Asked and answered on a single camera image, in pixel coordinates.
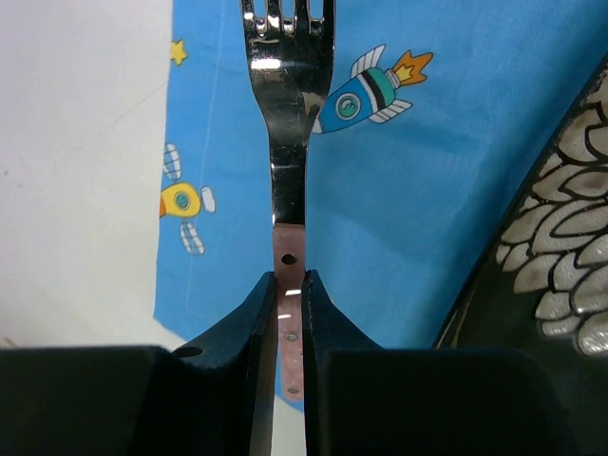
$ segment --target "metal fork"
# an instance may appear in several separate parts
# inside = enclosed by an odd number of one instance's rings
[[[324,0],[314,20],[309,0],[295,0],[283,17],[281,0],[255,15],[241,0],[249,77],[270,145],[273,253],[277,281],[278,346],[285,397],[304,397],[301,286],[306,272],[306,158],[314,120],[333,74],[335,4]]]

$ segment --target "fork handle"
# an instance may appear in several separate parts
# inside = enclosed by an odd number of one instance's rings
[[[306,228],[277,223],[273,228],[278,348],[283,395],[304,399],[302,282],[306,273]]]

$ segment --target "blue placemat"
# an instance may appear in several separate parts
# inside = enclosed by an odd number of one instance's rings
[[[608,48],[608,3],[337,4],[308,267],[378,343],[426,347]],[[270,171],[238,0],[176,0],[171,58],[155,316],[188,339],[272,269]]]

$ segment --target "star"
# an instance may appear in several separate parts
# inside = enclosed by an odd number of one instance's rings
[[[183,48],[183,40],[172,41],[171,60],[175,62],[175,65],[179,67],[186,57],[188,57],[188,53],[186,52],[186,49]]]

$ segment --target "orange flame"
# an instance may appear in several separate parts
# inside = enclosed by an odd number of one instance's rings
[[[422,70],[428,65],[428,62],[433,58],[431,52],[420,54],[417,56],[411,55],[411,50],[408,50],[397,61],[392,68],[393,73],[399,78],[400,86],[411,86],[412,84],[422,83],[427,79],[427,75],[422,74]]]

